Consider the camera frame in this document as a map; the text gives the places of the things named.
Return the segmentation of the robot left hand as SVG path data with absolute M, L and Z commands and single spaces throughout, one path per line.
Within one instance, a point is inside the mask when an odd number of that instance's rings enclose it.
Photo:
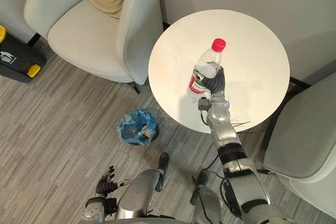
M 114 182 L 114 177 L 114 166 L 110 166 L 98 181 L 96 186 L 96 195 L 100 195 L 106 198 L 111 192 L 117 190 L 120 187 L 126 186 L 131 182 L 130 179 Z

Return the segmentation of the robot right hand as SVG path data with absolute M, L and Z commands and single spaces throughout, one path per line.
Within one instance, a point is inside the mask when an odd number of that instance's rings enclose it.
M 201 85 L 205 87 L 210 94 L 224 93 L 225 90 L 225 75 L 224 69 L 221 65 L 215 62 L 208 62 L 207 70 L 216 70 L 216 75 L 212 78 L 206 77 L 204 73 L 200 71 L 197 73 L 197 78 Z

